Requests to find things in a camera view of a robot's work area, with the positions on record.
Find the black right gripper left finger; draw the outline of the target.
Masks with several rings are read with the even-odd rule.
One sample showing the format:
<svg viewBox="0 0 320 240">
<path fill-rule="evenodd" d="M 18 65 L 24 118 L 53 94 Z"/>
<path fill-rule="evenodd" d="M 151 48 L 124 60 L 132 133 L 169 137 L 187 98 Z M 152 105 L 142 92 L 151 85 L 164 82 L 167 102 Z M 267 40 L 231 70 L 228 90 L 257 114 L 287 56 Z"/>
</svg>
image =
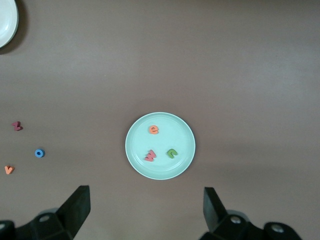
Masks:
<svg viewBox="0 0 320 240">
<path fill-rule="evenodd" d="M 55 212 L 44 212 L 20 227 L 0 220 L 0 240 L 74 240 L 90 211 L 90 187 L 81 185 Z"/>
</svg>

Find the light green plate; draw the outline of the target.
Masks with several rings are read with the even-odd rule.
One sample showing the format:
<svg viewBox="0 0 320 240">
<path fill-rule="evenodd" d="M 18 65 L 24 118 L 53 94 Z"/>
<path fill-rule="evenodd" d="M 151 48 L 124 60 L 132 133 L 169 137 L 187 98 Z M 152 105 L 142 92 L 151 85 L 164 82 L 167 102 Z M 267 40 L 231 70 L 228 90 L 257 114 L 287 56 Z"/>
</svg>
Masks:
<svg viewBox="0 0 320 240">
<path fill-rule="evenodd" d="M 156 125 L 158 134 L 150 134 Z M 171 159 L 167 151 L 178 155 Z M 156 154 L 154 161 L 145 161 L 149 150 Z M 125 138 L 125 153 L 130 165 L 142 176 L 152 180 L 169 180 L 181 175 L 191 165 L 196 154 L 196 139 L 192 129 L 180 117 L 167 112 L 152 112 L 137 119 Z"/>
</svg>

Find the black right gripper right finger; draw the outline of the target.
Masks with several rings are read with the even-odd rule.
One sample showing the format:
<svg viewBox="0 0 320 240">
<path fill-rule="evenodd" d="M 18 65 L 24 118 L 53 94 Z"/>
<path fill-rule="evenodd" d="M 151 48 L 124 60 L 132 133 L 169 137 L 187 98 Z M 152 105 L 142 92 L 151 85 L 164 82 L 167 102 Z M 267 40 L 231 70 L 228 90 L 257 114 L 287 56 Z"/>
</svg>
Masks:
<svg viewBox="0 0 320 240">
<path fill-rule="evenodd" d="M 267 222 L 259 228 L 242 212 L 226 210 L 213 187 L 204 188 L 203 215 L 208 227 L 203 240 L 302 240 L 284 223 Z"/>
</svg>

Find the red foam letter w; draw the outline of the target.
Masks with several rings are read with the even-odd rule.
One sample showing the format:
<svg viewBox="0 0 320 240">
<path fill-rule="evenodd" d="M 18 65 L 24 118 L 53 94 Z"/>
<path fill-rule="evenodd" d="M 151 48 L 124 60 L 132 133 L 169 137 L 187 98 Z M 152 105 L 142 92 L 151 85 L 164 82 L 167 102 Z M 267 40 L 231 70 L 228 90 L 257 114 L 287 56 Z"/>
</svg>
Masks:
<svg viewBox="0 0 320 240">
<path fill-rule="evenodd" d="M 157 157 L 156 153 L 152 149 L 150 149 L 146 154 L 146 156 L 144 157 L 144 160 L 148 162 L 153 162 L 156 157 Z"/>
</svg>

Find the brown table cover sheet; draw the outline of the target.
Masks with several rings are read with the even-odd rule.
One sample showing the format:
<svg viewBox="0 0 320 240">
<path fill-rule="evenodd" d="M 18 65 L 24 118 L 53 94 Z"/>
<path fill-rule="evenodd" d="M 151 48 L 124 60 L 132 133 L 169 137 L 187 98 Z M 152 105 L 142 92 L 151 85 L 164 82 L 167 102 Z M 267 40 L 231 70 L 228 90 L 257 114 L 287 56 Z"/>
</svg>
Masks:
<svg viewBox="0 0 320 240">
<path fill-rule="evenodd" d="M 198 240 L 213 187 L 258 227 L 320 240 L 320 0 L 16 4 L 0 48 L 0 220 L 24 225 L 88 185 L 75 240 Z M 170 180 L 140 175 L 125 153 L 152 112 L 195 136 Z"/>
</svg>

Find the beige plate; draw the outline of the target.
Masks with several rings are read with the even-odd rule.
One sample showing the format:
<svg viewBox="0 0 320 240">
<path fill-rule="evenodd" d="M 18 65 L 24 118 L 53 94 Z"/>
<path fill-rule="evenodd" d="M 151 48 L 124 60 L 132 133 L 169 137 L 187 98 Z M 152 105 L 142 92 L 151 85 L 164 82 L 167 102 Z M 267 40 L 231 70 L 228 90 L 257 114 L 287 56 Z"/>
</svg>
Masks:
<svg viewBox="0 0 320 240">
<path fill-rule="evenodd" d="M 19 25 L 19 10 L 15 0 L 0 0 L 0 48 L 15 36 Z"/>
</svg>

